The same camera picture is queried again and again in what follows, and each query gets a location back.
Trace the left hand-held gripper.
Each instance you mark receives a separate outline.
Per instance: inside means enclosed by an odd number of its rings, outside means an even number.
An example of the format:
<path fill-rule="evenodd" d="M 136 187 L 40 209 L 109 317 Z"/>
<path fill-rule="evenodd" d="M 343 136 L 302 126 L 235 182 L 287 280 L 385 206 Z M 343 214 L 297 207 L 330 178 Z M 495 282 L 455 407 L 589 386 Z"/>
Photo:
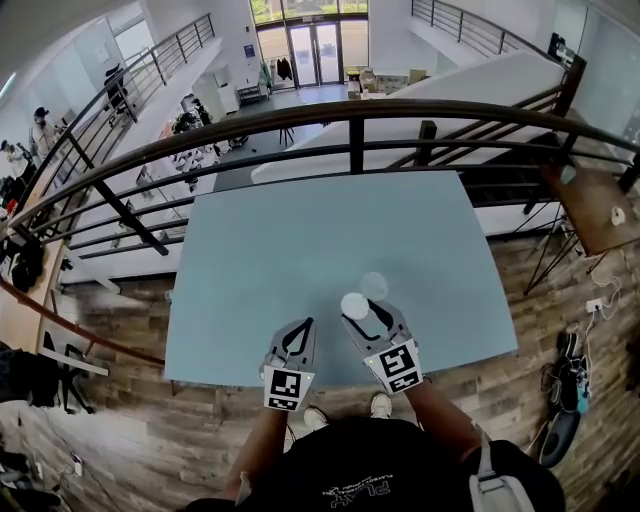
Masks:
<path fill-rule="evenodd" d="M 261 371 L 265 408 L 299 410 L 315 377 L 305 372 L 312 370 L 315 342 L 316 322 L 309 317 L 294 320 L 275 333 L 269 349 L 271 364 L 264 364 Z"/>

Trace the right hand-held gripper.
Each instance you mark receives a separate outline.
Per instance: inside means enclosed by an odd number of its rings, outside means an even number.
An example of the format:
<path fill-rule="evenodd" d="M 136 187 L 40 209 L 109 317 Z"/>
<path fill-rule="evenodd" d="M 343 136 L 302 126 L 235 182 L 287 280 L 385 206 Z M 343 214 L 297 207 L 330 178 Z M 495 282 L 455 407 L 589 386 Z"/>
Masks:
<path fill-rule="evenodd" d="M 369 300 L 371 311 L 386 327 L 389 340 L 407 340 L 373 354 L 378 348 L 378 339 L 367 335 L 358 323 L 342 314 L 342 324 L 363 356 L 364 365 L 382 384 L 388 394 L 405 392 L 423 382 L 419 359 L 419 348 L 402 312 L 385 301 Z"/>

